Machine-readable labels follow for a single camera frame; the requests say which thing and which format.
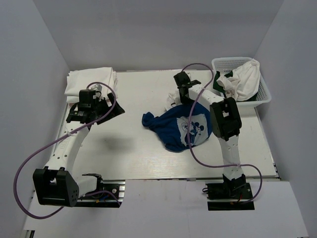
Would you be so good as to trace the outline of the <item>white t-shirt green trim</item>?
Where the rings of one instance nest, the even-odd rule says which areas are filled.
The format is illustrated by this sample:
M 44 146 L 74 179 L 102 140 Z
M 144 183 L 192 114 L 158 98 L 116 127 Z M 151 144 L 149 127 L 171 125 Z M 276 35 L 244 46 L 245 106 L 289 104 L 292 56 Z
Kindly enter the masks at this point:
M 237 102 L 254 101 L 260 86 L 260 63 L 247 58 L 213 60 L 213 89 Z

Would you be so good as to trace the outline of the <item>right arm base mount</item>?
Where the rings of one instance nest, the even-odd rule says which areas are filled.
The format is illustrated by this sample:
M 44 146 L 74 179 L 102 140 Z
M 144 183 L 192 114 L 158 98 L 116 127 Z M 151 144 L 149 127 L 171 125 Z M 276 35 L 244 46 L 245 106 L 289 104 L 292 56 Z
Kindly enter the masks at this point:
M 246 202 L 253 197 L 251 186 L 246 183 L 235 191 L 230 191 L 224 183 L 207 183 L 202 189 L 207 195 L 209 211 L 251 211 L 254 202 Z

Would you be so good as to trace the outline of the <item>white t-shirt black print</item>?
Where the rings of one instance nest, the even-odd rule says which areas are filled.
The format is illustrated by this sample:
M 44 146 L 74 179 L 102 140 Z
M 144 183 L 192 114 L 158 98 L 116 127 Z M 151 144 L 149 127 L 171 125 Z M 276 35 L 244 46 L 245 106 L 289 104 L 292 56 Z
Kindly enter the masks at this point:
M 179 91 L 176 90 L 172 93 L 168 94 L 167 100 L 166 100 L 166 104 L 165 104 L 165 110 L 168 111 L 173 107 L 179 106 L 181 105 L 181 101 L 180 101 L 180 95 L 179 95 Z

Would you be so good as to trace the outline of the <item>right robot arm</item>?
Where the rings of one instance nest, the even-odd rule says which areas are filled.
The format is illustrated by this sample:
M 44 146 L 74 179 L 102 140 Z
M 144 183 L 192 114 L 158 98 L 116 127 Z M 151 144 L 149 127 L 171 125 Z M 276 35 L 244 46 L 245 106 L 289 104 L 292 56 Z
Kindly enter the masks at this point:
M 224 193 L 228 197 L 236 197 L 241 193 L 246 179 L 240 165 L 238 139 L 242 122 L 235 100 L 223 98 L 206 87 L 201 87 L 199 81 L 191 81 L 184 71 L 176 74 L 174 80 L 179 90 L 180 102 L 192 104 L 188 117 L 188 145 L 192 146 L 190 134 L 198 134 L 198 127 L 192 124 L 192 113 L 196 104 L 199 104 L 209 111 L 208 121 L 221 146 Z

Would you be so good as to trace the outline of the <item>blue Mickey Mouse t-shirt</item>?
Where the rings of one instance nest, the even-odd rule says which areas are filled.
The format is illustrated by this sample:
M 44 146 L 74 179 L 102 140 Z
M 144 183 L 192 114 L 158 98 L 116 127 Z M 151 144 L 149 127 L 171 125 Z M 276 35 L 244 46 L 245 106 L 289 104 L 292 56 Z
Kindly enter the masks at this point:
M 212 134 L 210 112 L 197 103 L 191 121 L 188 121 L 192 105 L 179 105 L 159 117 L 148 112 L 142 116 L 142 125 L 155 132 L 165 148 L 172 152 L 182 152 L 204 143 Z

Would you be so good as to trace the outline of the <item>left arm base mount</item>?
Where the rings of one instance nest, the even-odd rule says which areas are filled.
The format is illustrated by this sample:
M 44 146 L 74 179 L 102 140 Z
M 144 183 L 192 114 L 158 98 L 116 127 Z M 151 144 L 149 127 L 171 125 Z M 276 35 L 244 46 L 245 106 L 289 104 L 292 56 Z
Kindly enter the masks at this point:
M 119 208 L 125 194 L 125 181 L 103 180 L 93 195 L 86 195 L 77 200 L 75 207 Z

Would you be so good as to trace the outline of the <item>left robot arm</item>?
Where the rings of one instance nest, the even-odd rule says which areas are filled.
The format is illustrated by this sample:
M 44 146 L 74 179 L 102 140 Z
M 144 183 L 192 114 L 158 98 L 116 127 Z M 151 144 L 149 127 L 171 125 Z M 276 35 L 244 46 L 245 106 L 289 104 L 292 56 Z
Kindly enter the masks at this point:
M 102 176 L 96 173 L 73 175 L 73 166 L 80 147 L 92 125 L 104 123 L 124 109 L 117 103 L 113 93 L 102 97 L 101 92 L 84 89 L 79 101 L 74 103 L 66 117 L 64 138 L 57 143 L 54 153 L 42 169 L 35 169 L 33 182 L 41 205 L 63 207 L 79 206 L 82 199 L 98 201 L 105 192 Z

